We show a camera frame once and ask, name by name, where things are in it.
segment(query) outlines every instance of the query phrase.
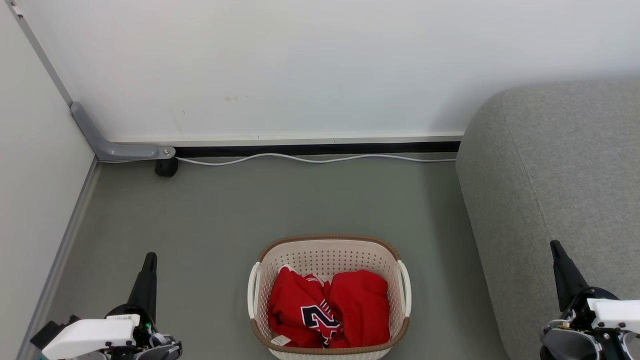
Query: white wall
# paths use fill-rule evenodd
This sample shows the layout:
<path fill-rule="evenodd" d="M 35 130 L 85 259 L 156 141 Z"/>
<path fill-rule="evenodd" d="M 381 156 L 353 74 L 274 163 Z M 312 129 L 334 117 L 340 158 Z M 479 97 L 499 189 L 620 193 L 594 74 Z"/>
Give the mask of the white wall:
<path fill-rule="evenodd" d="M 640 74 L 638 0 L 18 0 L 109 138 L 463 131 L 499 90 Z"/>
<path fill-rule="evenodd" d="M 93 152 L 0 4 L 0 353 L 15 359 Z"/>

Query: baseboard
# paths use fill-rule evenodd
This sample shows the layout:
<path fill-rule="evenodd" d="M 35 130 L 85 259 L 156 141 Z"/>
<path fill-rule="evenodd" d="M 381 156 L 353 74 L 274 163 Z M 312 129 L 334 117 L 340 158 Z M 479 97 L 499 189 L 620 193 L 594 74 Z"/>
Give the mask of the baseboard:
<path fill-rule="evenodd" d="M 191 146 L 176 147 L 179 158 L 234 158 L 275 152 L 277 154 L 343 155 L 343 154 L 393 154 L 403 152 L 458 152 L 460 142 L 409 142 L 409 143 L 331 143 L 315 145 L 265 145 L 265 146 Z"/>
<path fill-rule="evenodd" d="M 116 143 L 174 147 L 231 147 L 275 145 L 328 145 L 355 143 L 459 142 L 464 131 L 442 133 L 326 134 L 283 136 L 205 136 L 168 138 L 109 138 Z"/>
<path fill-rule="evenodd" d="M 78 201 L 76 202 L 76 207 L 71 214 L 71 219 L 69 220 L 67 230 L 65 231 L 65 235 L 62 239 L 62 242 L 60 243 L 60 247 L 58 248 L 56 258 L 54 259 L 53 265 L 51 266 L 51 271 L 49 272 L 49 276 L 47 278 L 47 281 L 45 282 L 42 294 L 40 295 L 40 300 L 38 300 L 36 309 L 33 312 L 33 317 L 31 318 L 31 322 L 29 323 L 29 327 L 27 328 L 27 333 L 25 334 L 22 341 L 22 346 L 20 346 L 20 350 L 18 351 L 17 360 L 38 359 L 38 356 L 41 353 L 41 351 L 33 346 L 29 342 L 29 340 L 47 322 L 49 322 L 49 320 L 52 320 L 49 318 L 49 314 L 51 312 L 53 298 L 55 297 L 55 294 L 58 290 L 62 271 L 64 270 L 65 264 L 67 263 L 71 247 L 76 240 L 79 225 L 82 222 L 87 206 L 89 204 L 89 200 L 91 199 L 91 196 L 93 194 L 93 189 L 95 188 L 95 183 L 98 179 L 99 172 L 100 167 L 97 166 L 97 159 L 94 159 L 89 172 L 87 173 L 86 179 L 84 180 L 83 188 L 80 191 Z"/>

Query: gray trim strip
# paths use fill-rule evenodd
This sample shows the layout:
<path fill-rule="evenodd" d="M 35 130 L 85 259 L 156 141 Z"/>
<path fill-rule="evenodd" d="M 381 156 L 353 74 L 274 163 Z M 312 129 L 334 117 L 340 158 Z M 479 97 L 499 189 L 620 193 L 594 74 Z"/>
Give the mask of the gray trim strip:
<path fill-rule="evenodd" d="M 98 159 L 94 157 L 91 166 L 89 167 L 89 173 L 84 180 L 84 185 L 80 191 L 80 195 L 78 196 L 76 207 L 71 213 L 71 218 L 67 225 L 67 230 L 65 230 L 65 235 L 62 237 L 58 253 L 56 254 L 56 258 L 51 266 L 51 271 L 49 271 L 49 276 L 47 277 L 47 281 L 45 282 L 42 293 L 40 294 L 40 299 L 38 299 L 38 304 L 36 305 L 36 309 L 33 312 L 31 321 L 29 322 L 29 327 L 27 327 L 27 332 L 22 340 L 17 360 L 34 360 L 36 357 L 33 352 L 37 350 L 39 353 L 39 350 L 31 345 L 29 340 L 40 330 L 41 326 L 44 326 L 49 322 L 47 316 L 49 315 L 49 307 L 51 306 L 53 296 L 56 294 L 58 280 L 62 270 L 64 269 L 65 263 L 67 262 L 67 256 L 69 255 L 79 224 L 82 221 L 84 211 L 91 199 L 95 183 L 98 179 L 99 168 L 96 167 L 97 164 Z"/>
<path fill-rule="evenodd" d="M 71 99 L 71 95 L 69 95 L 67 88 L 65 88 L 65 85 L 62 83 L 62 80 L 58 76 L 56 69 L 54 69 L 53 65 L 51 64 L 51 61 L 49 61 L 47 54 L 44 52 L 44 49 L 42 49 L 42 46 L 40 46 L 40 43 L 29 27 L 27 20 L 24 17 L 18 17 L 18 14 L 15 12 L 15 9 L 11 5 L 11 0 L 5 0 L 5 2 L 7 6 L 9 6 L 9 9 L 11 9 L 11 13 L 13 14 L 13 17 L 15 17 L 15 20 L 18 22 L 18 24 L 20 24 L 22 32 L 25 36 L 27 36 L 27 40 L 29 40 L 29 43 L 33 47 L 33 50 L 35 50 L 36 55 L 38 55 L 38 57 L 40 58 L 42 65 L 44 65 L 44 68 L 47 69 L 47 72 L 53 80 L 53 83 L 56 85 L 56 88 L 58 88 L 60 95 L 62 95 L 62 98 L 67 103 L 67 106 L 71 107 L 71 104 L 74 102 Z"/>

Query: red clothing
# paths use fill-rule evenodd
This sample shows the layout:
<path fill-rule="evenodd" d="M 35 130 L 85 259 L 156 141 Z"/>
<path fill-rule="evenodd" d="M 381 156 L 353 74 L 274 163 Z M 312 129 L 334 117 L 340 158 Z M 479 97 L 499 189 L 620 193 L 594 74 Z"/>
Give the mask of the red clothing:
<path fill-rule="evenodd" d="M 344 337 L 332 348 L 370 347 L 389 341 L 387 282 L 372 272 L 359 270 L 335 274 L 329 307 L 344 326 Z"/>
<path fill-rule="evenodd" d="M 280 269 L 269 298 L 269 326 L 291 339 L 289 347 L 328 348 L 342 335 L 342 324 L 326 303 L 329 282 L 313 275 L 302 277 L 287 267 Z"/>
<path fill-rule="evenodd" d="M 336 274 L 332 284 L 283 267 L 269 298 L 268 320 L 288 347 L 345 348 L 389 341 L 387 282 L 360 270 Z"/>

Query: brown basket rim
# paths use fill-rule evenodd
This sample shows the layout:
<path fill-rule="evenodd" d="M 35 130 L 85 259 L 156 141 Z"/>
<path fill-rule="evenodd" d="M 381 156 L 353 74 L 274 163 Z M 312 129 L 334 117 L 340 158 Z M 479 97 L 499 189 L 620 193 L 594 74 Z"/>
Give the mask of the brown basket rim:
<path fill-rule="evenodd" d="M 271 350 L 279 351 L 279 352 L 288 352 L 292 354 L 302 354 L 302 355 L 353 355 L 353 354 L 363 354 L 366 352 L 377 352 L 386 350 L 388 348 L 392 348 L 396 346 L 400 340 L 406 334 L 407 329 L 409 328 L 409 317 L 405 317 L 402 322 L 402 327 L 400 331 L 388 342 L 376 345 L 372 347 L 352 347 L 352 348 L 304 348 L 304 347 L 284 347 L 281 345 L 275 345 L 274 343 L 267 340 L 260 329 L 258 328 L 258 322 L 255 319 L 251 319 L 251 327 L 253 329 L 253 333 L 258 337 L 260 342 L 268 347 Z"/>
<path fill-rule="evenodd" d="M 373 238 L 371 236 L 360 236 L 360 235 L 351 235 L 351 234 L 317 234 L 317 235 L 306 235 L 306 236 L 291 236 L 289 238 L 283 238 L 278 241 L 274 241 L 269 244 L 258 257 L 258 262 L 262 262 L 266 254 L 271 251 L 274 247 L 283 244 L 290 243 L 296 241 L 307 241 L 307 240 L 356 240 L 356 241 L 369 241 L 372 243 L 377 243 L 378 245 L 382 245 L 391 254 L 394 256 L 396 261 L 400 260 L 400 255 L 396 251 L 396 249 L 391 246 L 391 244 L 382 241 L 378 238 Z M 353 354 L 363 354 L 366 352 L 378 352 L 382 350 L 386 350 L 396 346 L 400 340 L 406 334 L 407 329 L 409 328 L 409 317 L 405 317 L 402 323 L 402 327 L 400 331 L 388 342 L 376 345 L 372 347 L 356 347 L 356 348 L 300 348 L 300 347 L 285 347 L 281 345 L 275 345 L 271 341 L 262 335 L 260 329 L 258 328 L 258 321 L 256 319 L 251 319 L 251 327 L 253 329 L 253 333 L 260 340 L 260 342 L 268 347 L 271 350 L 278 352 L 288 352 L 291 354 L 303 354 L 303 355 L 353 355 Z"/>

